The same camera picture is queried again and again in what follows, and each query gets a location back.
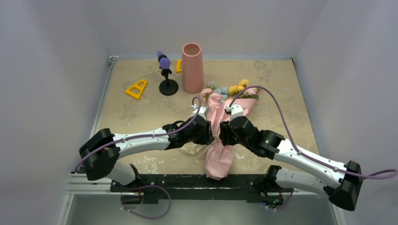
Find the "cream printed ribbon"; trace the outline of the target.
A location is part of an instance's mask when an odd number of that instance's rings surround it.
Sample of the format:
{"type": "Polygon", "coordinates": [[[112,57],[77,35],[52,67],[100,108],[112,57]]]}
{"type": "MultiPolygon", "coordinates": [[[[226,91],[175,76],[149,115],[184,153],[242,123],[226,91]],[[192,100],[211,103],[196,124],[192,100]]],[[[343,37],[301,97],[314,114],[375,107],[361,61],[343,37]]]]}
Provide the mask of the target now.
{"type": "Polygon", "coordinates": [[[207,150],[209,149],[210,145],[200,145],[195,143],[186,143],[182,146],[180,151],[187,155],[195,155],[197,157],[202,157],[206,154],[207,150]]]}

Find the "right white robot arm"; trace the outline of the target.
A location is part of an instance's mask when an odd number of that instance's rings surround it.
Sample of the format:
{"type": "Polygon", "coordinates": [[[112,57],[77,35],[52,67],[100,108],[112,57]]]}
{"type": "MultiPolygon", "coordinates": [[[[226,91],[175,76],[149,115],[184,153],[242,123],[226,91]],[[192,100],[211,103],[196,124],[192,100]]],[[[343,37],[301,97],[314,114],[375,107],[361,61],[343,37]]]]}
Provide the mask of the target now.
{"type": "Polygon", "coordinates": [[[220,123],[224,146],[240,144],[258,157],[288,163],[312,175],[335,206],[354,211],[363,179],[361,166],[350,160],[341,163],[313,154],[271,130],[258,130],[245,116],[220,123]]]}

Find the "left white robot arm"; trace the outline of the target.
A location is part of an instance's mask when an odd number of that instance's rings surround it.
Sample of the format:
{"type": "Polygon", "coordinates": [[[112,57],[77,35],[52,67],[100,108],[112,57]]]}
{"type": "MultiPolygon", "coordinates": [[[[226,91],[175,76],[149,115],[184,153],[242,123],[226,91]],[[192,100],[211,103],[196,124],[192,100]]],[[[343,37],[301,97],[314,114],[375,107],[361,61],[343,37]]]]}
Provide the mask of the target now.
{"type": "Polygon", "coordinates": [[[152,150],[178,149],[191,142],[209,145],[213,140],[211,122],[197,116],[181,125],[175,122],[136,134],[113,134],[109,128],[103,128],[79,149],[79,154],[88,180],[109,178],[133,192],[140,185],[138,171],[134,165],[121,162],[121,158],[152,150]]]}

